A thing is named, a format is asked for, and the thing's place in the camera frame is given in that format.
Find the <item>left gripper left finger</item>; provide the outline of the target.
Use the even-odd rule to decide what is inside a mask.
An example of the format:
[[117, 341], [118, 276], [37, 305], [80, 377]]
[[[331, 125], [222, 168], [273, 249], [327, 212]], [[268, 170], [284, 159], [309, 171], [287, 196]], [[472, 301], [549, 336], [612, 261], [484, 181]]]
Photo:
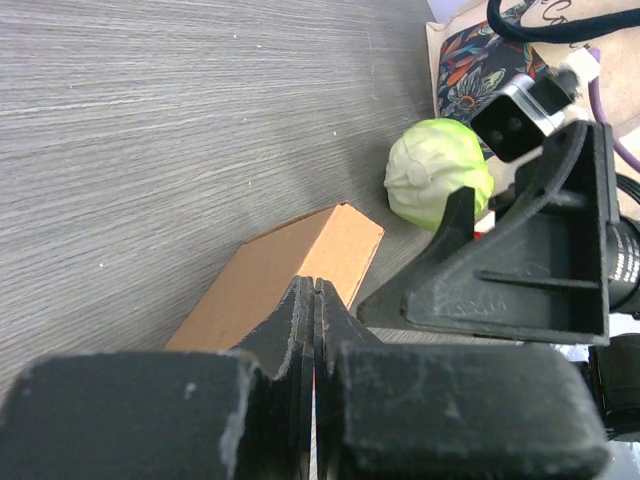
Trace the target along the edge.
[[314, 285], [235, 348], [42, 357], [1, 409], [5, 479], [305, 479]]

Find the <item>brown cardboard paper box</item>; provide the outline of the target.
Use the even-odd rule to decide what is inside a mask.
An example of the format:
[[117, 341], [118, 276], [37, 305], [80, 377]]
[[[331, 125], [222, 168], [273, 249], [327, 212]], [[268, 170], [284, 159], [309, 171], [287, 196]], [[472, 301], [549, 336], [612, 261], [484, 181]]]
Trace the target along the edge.
[[165, 346], [226, 350], [257, 327], [297, 276], [330, 281], [351, 306], [384, 229], [348, 203], [292, 219], [243, 244]]

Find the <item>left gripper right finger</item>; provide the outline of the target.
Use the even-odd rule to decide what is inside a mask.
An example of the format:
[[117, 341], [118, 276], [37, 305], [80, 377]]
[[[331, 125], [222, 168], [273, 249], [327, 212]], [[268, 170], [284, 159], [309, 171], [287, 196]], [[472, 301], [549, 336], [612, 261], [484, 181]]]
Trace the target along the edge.
[[592, 479], [610, 451], [579, 370], [545, 345], [386, 344], [314, 287], [322, 479]]

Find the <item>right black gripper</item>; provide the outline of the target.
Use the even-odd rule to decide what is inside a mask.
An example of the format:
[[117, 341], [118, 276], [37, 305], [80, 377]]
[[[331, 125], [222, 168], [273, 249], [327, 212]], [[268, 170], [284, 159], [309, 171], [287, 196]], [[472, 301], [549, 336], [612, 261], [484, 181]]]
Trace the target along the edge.
[[[618, 221], [612, 143], [609, 126], [589, 121], [547, 138], [481, 236], [472, 189], [456, 191], [431, 243], [359, 304], [358, 319], [379, 328], [607, 344], [609, 309], [639, 319], [639, 222]], [[590, 347], [589, 367], [605, 428], [637, 430], [639, 335]]]

